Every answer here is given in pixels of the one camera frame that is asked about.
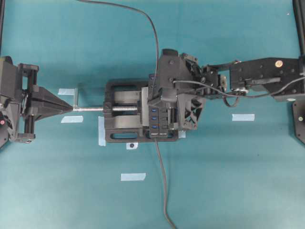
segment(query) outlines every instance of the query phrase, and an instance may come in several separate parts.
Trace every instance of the threaded rod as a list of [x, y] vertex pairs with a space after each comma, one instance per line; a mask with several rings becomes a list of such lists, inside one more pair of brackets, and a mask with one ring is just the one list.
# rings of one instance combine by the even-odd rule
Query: threaded rod
[[[103, 112], [104, 108], [102, 106], [93, 106], [93, 107], [74, 107], [73, 111], [100, 111]], [[112, 111], [137, 111], [137, 106], [113, 106]]]

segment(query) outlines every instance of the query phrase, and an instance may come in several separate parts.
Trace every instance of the teal table surface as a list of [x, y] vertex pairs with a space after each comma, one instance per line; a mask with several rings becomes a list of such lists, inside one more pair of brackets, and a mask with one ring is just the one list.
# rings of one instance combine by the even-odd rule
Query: teal table surface
[[[151, 16], [160, 49], [194, 55], [200, 65], [299, 56], [290, 0], [118, 3]], [[78, 87], [83, 106], [103, 103], [108, 80], [147, 79], [155, 68], [145, 17], [75, 0], [7, 0], [1, 55], [39, 65], [38, 84], [52, 93]], [[72, 96], [60, 98], [72, 104]], [[232, 122], [232, 114], [255, 121]], [[0, 151], [1, 229], [169, 228], [154, 144], [99, 146], [99, 115], [75, 124], [62, 124], [64, 115], [41, 120], [33, 143]], [[180, 229], [304, 228], [304, 149], [290, 103], [208, 101], [197, 131], [160, 143], [169, 215]], [[146, 178], [121, 182], [121, 173]]]

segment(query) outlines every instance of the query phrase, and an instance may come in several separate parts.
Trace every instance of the screw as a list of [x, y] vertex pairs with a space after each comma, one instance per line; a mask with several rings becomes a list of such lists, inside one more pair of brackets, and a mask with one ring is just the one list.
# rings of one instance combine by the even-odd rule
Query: screw
[[275, 62], [275, 66], [276, 66], [277, 68], [282, 67], [282, 66], [283, 66], [283, 61], [276, 61], [276, 62]]

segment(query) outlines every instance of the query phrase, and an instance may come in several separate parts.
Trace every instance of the wire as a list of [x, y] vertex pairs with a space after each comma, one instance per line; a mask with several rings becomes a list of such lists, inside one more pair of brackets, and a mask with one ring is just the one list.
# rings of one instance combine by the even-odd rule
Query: wire
[[197, 81], [192, 81], [192, 80], [174, 80], [173, 83], [193, 83], [193, 84], [198, 84], [198, 85], [201, 85], [201, 86], [204, 86], [204, 87], [207, 87], [207, 88], [210, 88], [211, 90], [214, 90], [216, 92], [218, 92], [219, 94], [223, 94], [225, 96], [228, 96], [228, 97], [241, 97], [241, 98], [249, 98], [249, 99], [256, 99], [256, 98], [260, 98], [260, 97], [265, 97], [265, 96], [270, 96], [270, 95], [275, 95], [275, 94], [278, 94], [278, 93], [281, 93], [283, 90], [285, 90], [289, 85], [295, 83], [295, 82], [298, 82], [300, 80], [304, 80], [305, 79], [305, 76], [303, 77], [300, 77], [300, 78], [297, 78], [295, 80], [292, 80], [290, 81], [289, 83], [285, 84], [281, 89], [275, 91], [275, 92], [271, 92], [271, 93], [266, 93], [266, 94], [259, 94], [259, 95], [238, 95], [238, 94], [228, 94], [228, 93], [225, 93], [217, 88], [214, 88], [210, 85], [207, 85], [205, 83], [201, 83], [201, 82], [197, 82]]
[[124, 8], [124, 9], [132, 10], [132, 11], [135, 11], [137, 13], [140, 13], [140, 14], [144, 15], [149, 20], [150, 24], [152, 25], [153, 34], [154, 34], [155, 42], [156, 42], [156, 68], [155, 68], [155, 72], [154, 72], [155, 76], [154, 76], [153, 82], [152, 82], [152, 88], [153, 88], [152, 89], [152, 93], [151, 93], [151, 99], [152, 99], [153, 91], [154, 91], [154, 85], [155, 85], [155, 79], [156, 79], [156, 76], [157, 76], [157, 71], [158, 71], [158, 66], [159, 66], [159, 64], [158, 64], [158, 60], [159, 60], [159, 42], [158, 42], [157, 31], [156, 31], [156, 28], [155, 28], [155, 26], [153, 24], [152, 19], [144, 11], [139, 10], [137, 8], [134, 8], [134, 7], [130, 7], [130, 6], [125, 6], [125, 5], [116, 4], [116, 3], [112, 3], [112, 2], [105, 2], [105, 1], [92, 1], [92, 0], [76, 0], [76, 1], [85, 2], [85, 3], [92, 3], [92, 4], [103, 4], [103, 5], [121, 7], [121, 8]]
[[236, 98], [235, 102], [234, 102], [232, 105], [229, 104], [229, 102], [227, 101], [227, 97], [226, 97], [226, 96], [224, 96], [223, 100], [224, 100], [224, 104], [225, 104], [227, 107], [236, 107], [237, 104], [239, 103], [239, 97]]
[[177, 227], [175, 226], [175, 224], [173, 223], [173, 221], [171, 220], [171, 218], [167, 214], [167, 182], [166, 182], [166, 173], [165, 173], [165, 169], [164, 169], [164, 165], [163, 165], [163, 161], [162, 161], [159, 145], [158, 145], [158, 142], [157, 142], [156, 138], [154, 139], [154, 142], [155, 142], [155, 145], [156, 145], [157, 155], [158, 155], [158, 158], [159, 158], [159, 161], [160, 161], [160, 167], [161, 167], [162, 176], [163, 176], [163, 192], [164, 192], [163, 213], [164, 213], [164, 216], [165, 216], [166, 220], [171, 225], [171, 227], [173, 229], [176, 229]]

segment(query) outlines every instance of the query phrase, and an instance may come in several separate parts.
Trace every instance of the metal rod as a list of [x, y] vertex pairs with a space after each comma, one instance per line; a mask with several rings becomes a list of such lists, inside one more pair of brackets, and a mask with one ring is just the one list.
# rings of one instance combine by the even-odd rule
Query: metal rod
[[[74, 107], [73, 111], [99, 111], [103, 112], [104, 108], [102, 106], [96, 106], [96, 107]], [[112, 111], [137, 111], [137, 106], [113, 106]]]
[[73, 107], [78, 107], [78, 88], [74, 89], [74, 103]]

